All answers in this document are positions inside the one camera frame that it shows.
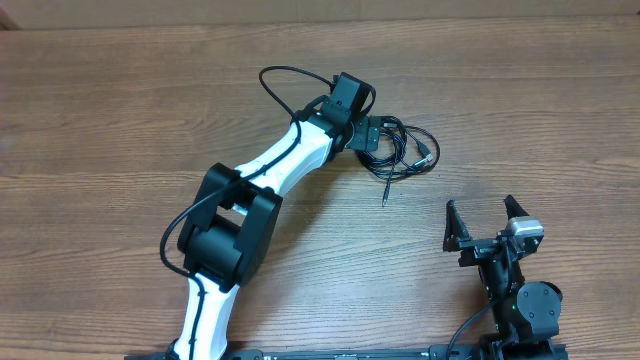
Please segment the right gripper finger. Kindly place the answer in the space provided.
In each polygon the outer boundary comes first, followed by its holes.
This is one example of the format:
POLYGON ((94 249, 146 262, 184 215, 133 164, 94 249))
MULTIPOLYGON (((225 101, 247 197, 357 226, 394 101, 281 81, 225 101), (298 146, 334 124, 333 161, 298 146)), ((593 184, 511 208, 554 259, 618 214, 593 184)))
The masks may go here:
POLYGON ((516 217, 527 217, 529 215, 529 213, 522 208, 522 206, 512 195, 507 195, 504 198, 504 205, 506 208, 508 219, 516 217))
POLYGON ((445 252, 459 251, 461 243, 470 240, 471 236, 455 207, 455 200, 451 199, 446 203, 446 227, 442 248, 445 252))

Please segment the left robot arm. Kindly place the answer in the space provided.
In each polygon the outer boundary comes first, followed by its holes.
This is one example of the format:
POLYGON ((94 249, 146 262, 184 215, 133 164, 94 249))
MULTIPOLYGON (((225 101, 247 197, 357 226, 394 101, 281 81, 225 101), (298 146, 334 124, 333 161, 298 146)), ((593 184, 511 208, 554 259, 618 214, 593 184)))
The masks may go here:
POLYGON ((343 149, 376 145, 379 130, 368 116, 374 87, 348 73, 326 84, 328 94, 291 111, 288 131, 264 153, 235 168, 213 165, 193 204, 165 230, 163 242, 179 233, 184 263, 177 272, 188 281, 188 303, 164 358, 225 355, 236 296, 264 260, 284 196, 343 149))

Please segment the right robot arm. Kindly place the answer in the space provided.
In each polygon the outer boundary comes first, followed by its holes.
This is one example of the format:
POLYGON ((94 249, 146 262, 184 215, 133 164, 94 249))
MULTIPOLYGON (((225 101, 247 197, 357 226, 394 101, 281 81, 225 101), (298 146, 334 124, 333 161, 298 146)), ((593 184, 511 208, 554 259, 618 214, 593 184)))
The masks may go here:
POLYGON ((527 282, 519 264, 537 252, 544 227, 513 196, 507 196, 504 204, 505 228, 493 238, 480 240, 467 231, 455 201, 446 204, 443 250, 457 252, 461 267, 478 269, 488 296, 488 304, 454 333, 446 355, 452 355, 461 333, 490 311, 496 332, 481 337, 473 350, 474 359, 566 359, 566 349, 552 344, 559 334, 562 292, 550 282, 527 282))

